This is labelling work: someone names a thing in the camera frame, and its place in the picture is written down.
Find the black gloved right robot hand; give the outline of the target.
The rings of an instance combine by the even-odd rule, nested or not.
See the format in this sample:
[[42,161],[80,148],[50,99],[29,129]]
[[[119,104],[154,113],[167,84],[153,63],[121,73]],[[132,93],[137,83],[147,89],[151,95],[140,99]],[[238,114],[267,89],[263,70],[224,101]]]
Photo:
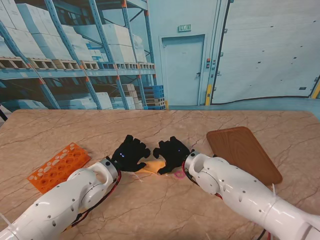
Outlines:
[[157,171],[159,175],[170,173],[175,168],[181,167],[191,153],[175,136],[171,136],[167,141],[159,141],[158,145],[159,147],[153,150],[153,156],[156,159],[160,156],[165,159],[165,166]]

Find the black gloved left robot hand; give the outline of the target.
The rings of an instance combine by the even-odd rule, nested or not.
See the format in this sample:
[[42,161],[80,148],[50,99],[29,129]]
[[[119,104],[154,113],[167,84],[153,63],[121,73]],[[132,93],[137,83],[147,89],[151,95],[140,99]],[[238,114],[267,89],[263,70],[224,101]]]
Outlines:
[[118,171],[137,172],[147,165],[140,160],[147,159],[150,155],[150,149],[143,142],[132,135],[127,135],[113,153],[110,161]]

